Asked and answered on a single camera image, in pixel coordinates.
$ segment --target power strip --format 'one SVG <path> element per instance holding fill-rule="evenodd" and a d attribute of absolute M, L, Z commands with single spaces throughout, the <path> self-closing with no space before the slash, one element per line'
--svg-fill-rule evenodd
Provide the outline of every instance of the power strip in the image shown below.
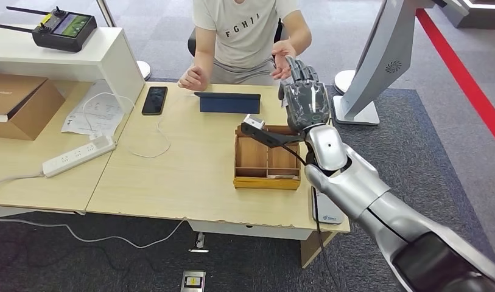
<path fill-rule="evenodd" d="M 81 146 L 75 150 L 71 150 L 52 158 L 43 163 L 43 173 L 47 178 L 58 175 L 72 169 L 84 162 L 104 155 L 116 148 L 116 142 L 111 136 L 101 136 L 95 138 L 90 143 Z"/>

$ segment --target wooden box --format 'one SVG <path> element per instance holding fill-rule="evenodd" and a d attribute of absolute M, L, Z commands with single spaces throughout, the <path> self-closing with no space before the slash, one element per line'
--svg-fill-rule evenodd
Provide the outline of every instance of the wooden box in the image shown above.
<path fill-rule="evenodd" d="M 265 126 L 275 133 L 294 134 L 287 126 Z M 268 148 L 242 133 L 235 131 L 234 178 L 235 188 L 297 190 L 301 184 L 301 164 L 287 150 Z M 288 144 L 300 154 L 299 144 Z"/>

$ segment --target black phone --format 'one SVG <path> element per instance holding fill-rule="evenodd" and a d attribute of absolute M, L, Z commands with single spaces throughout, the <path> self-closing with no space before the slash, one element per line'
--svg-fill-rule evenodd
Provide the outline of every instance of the black phone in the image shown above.
<path fill-rule="evenodd" d="M 145 99 L 145 103 L 143 104 L 141 114 L 143 114 L 144 116 L 161 114 L 161 112 L 163 112 L 163 106 L 165 104 L 167 92 L 168 88 L 164 86 L 153 86 L 149 88 L 149 92 L 147 93 L 147 98 Z"/>

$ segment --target gray pants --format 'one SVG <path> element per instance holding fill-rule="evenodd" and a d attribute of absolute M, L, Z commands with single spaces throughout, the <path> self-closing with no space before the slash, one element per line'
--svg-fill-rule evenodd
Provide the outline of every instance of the gray pants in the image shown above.
<path fill-rule="evenodd" d="M 217 60 L 213 62 L 211 84 L 278 85 L 270 75 L 276 68 L 274 60 L 268 58 L 253 68 L 231 67 Z"/>

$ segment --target black office chair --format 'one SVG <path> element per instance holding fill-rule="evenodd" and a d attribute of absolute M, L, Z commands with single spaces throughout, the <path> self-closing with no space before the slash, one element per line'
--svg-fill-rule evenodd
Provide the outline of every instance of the black office chair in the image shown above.
<path fill-rule="evenodd" d="M 289 36 L 287 35 L 287 32 L 285 30 L 285 27 L 283 27 L 283 23 L 281 22 L 281 19 L 278 21 L 278 28 L 276 29 L 276 35 L 274 35 L 274 42 L 280 41 L 280 40 L 286 40 L 288 39 Z M 190 51 L 190 54 L 192 56 L 195 56 L 195 48 L 197 47 L 197 42 L 195 40 L 195 29 L 190 35 L 190 38 L 188 38 L 188 50 Z"/>

